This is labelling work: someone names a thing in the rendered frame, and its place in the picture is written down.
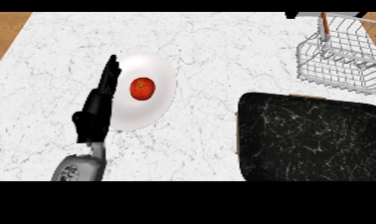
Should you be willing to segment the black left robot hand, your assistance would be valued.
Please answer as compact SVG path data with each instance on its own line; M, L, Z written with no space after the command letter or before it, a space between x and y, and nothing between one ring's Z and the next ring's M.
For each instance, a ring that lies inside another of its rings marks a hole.
M112 55L102 72L99 85L89 93L83 109L73 115L79 143L104 142L107 139L121 72L118 57Z

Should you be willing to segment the black marble tray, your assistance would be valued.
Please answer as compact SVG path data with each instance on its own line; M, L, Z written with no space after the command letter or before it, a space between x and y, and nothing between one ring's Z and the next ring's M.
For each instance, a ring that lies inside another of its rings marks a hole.
M238 159L248 181L376 181L376 106L244 94Z

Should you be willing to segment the red tomato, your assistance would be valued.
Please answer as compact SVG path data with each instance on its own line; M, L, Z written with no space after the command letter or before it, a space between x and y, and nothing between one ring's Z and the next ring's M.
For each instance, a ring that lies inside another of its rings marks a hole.
M132 97L138 101L146 101L155 93L157 84L149 78L138 78L135 79L130 87Z

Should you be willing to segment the white plate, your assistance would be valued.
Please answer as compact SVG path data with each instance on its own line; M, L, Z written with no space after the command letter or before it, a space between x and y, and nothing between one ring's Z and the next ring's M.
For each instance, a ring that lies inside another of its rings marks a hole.
M177 76L170 61L163 55L133 51L118 57L121 75L114 96L111 128L136 130L149 126L166 114L176 97ZM139 101L132 96L132 83L149 78L157 85L152 97Z

